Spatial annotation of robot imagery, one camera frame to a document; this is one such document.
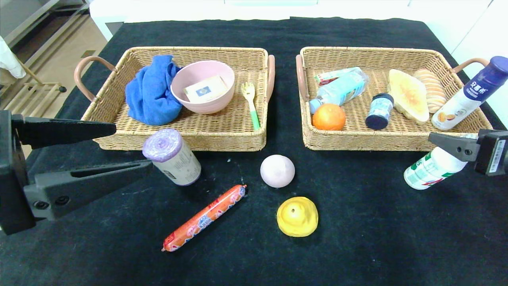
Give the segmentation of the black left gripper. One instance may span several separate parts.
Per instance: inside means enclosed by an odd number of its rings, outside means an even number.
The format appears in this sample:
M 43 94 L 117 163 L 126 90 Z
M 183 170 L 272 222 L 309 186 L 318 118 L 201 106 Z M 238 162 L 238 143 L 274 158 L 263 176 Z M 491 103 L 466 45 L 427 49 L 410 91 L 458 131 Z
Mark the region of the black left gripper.
M 56 220 L 132 184 L 150 173 L 150 160 L 102 165 L 35 175 L 27 185 L 27 165 L 21 147 L 32 149 L 72 144 L 116 133 L 107 122 L 12 116 L 0 112 L 0 224 L 3 235 L 36 225 L 36 219 Z

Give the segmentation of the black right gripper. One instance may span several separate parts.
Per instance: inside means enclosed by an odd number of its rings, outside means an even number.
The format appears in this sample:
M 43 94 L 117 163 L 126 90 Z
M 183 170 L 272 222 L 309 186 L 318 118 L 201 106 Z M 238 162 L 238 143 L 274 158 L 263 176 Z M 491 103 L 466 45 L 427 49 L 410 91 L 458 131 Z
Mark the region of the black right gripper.
M 428 141 L 463 162 L 474 162 L 475 171 L 488 177 L 508 173 L 508 132 L 481 129 L 461 136 L 431 132 Z

